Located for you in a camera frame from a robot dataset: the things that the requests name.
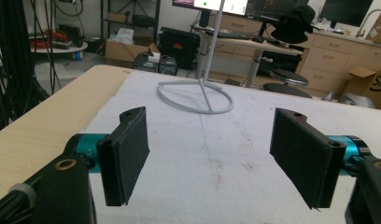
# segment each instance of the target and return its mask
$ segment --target black stool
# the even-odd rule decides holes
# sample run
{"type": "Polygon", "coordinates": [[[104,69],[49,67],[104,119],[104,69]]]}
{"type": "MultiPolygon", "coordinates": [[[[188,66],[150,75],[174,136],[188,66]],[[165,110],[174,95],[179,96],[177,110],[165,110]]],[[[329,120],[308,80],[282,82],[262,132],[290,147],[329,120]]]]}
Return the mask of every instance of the black stool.
{"type": "Polygon", "coordinates": [[[297,86],[307,86],[309,81],[307,78],[302,77],[293,72],[286,70],[275,69],[270,72],[270,76],[274,77],[277,80],[283,81],[284,84],[279,83],[266,83],[262,87],[265,91],[273,91],[278,93],[284,93],[288,95],[301,96],[305,98],[313,98],[311,95],[307,94],[304,91],[298,90],[294,87],[289,86],[289,84],[297,86]]]}

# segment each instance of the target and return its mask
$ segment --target computer screen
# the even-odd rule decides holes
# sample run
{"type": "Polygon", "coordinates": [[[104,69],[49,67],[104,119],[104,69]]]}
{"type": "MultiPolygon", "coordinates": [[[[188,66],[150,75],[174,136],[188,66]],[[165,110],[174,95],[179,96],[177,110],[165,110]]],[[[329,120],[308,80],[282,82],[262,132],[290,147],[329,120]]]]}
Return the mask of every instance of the computer screen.
{"type": "Polygon", "coordinates": [[[308,0],[249,0],[246,16],[258,20],[260,18],[279,19],[292,9],[307,5],[308,0]]]}
{"type": "MultiPolygon", "coordinates": [[[[225,0],[223,12],[235,15],[245,15],[248,0],[225,0]]],[[[175,7],[187,7],[193,9],[219,10],[220,0],[173,0],[175,7]]]]}
{"type": "Polygon", "coordinates": [[[360,27],[373,0],[327,0],[321,10],[320,18],[331,21],[331,28],[337,22],[360,27]]]}

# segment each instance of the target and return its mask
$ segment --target wooden table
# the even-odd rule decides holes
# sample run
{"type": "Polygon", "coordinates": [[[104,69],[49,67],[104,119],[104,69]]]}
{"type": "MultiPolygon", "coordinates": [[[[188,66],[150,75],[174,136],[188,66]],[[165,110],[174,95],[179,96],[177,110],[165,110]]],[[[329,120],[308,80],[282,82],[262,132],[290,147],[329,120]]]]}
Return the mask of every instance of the wooden table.
{"type": "Polygon", "coordinates": [[[73,134],[107,133],[119,111],[140,105],[150,154],[126,207],[105,207],[101,178],[91,175],[100,223],[345,223],[355,179],[340,176],[332,208],[310,211],[269,154],[276,107],[305,114],[324,134],[356,135],[381,158],[381,110],[225,86],[234,109],[201,115],[159,98],[158,82],[179,77],[130,72],[95,66],[1,131],[0,198],[73,134]]]}

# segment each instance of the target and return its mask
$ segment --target white wire stand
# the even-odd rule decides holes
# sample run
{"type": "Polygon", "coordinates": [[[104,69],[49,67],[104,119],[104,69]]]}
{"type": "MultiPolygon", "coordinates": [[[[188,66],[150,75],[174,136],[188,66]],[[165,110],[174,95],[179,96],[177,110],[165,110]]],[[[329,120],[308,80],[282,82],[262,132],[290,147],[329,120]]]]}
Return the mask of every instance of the white wire stand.
{"type": "Polygon", "coordinates": [[[161,96],[161,98],[167,104],[178,107],[178,108],[186,110],[186,111],[190,111],[190,112],[194,112],[194,113],[201,113],[201,114],[221,114],[221,113],[225,113],[225,112],[228,112],[228,111],[233,109],[232,97],[228,93],[223,91],[221,86],[216,85],[214,83],[211,83],[207,80],[208,73],[209,73],[210,66],[211,66],[211,61],[213,59],[214,48],[215,48],[215,45],[217,42],[217,34],[218,34],[218,30],[219,30],[220,19],[222,17],[222,11],[223,11],[224,4],[225,4],[225,0],[221,0],[220,6],[219,6],[219,14],[217,16],[217,20],[215,23],[216,29],[214,31],[213,38],[211,41],[210,51],[208,52],[208,58],[207,58],[207,63],[206,63],[206,67],[205,67],[204,77],[199,78],[198,80],[181,80],[181,81],[160,82],[159,88],[158,88],[158,94],[161,96]],[[169,86],[169,85],[199,85],[201,90],[202,90],[202,93],[203,93],[203,96],[205,98],[205,102],[207,104],[208,109],[195,108],[195,107],[183,105],[183,104],[181,104],[175,100],[171,100],[170,98],[168,98],[166,95],[163,94],[163,87],[169,86]],[[207,96],[207,93],[205,91],[205,88],[212,89],[212,90],[217,91],[220,94],[224,95],[228,99],[229,105],[227,107],[224,107],[224,108],[213,109],[211,104],[210,104],[210,101],[208,100],[208,96],[207,96]]]}

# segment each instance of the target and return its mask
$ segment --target computer monitor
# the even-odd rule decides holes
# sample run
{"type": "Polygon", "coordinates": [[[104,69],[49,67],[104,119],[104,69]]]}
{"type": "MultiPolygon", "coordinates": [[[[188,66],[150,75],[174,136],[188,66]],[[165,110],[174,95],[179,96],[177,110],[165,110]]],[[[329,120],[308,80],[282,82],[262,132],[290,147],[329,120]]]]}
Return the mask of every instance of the computer monitor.
{"type": "Polygon", "coordinates": [[[334,29],[337,22],[360,27],[373,0],[327,0],[321,9],[320,18],[331,21],[334,29]]]}
{"type": "Polygon", "coordinates": [[[306,6],[309,0],[248,0],[246,16],[254,20],[278,20],[282,15],[299,6],[306,6]]]}
{"type": "MultiPolygon", "coordinates": [[[[223,12],[244,16],[248,0],[225,0],[223,12]]],[[[202,10],[199,25],[206,27],[211,10],[219,10],[220,0],[173,0],[174,7],[186,7],[202,10]]]]}
{"type": "Polygon", "coordinates": [[[34,38],[34,33],[36,33],[37,37],[41,37],[40,34],[44,30],[48,30],[50,26],[52,26],[51,30],[55,30],[54,19],[50,24],[50,1],[48,1],[46,5],[43,1],[34,1],[34,5],[31,1],[22,0],[22,2],[24,6],[25,20],[27,22],[27,30],[30,37],[34,38]]]}

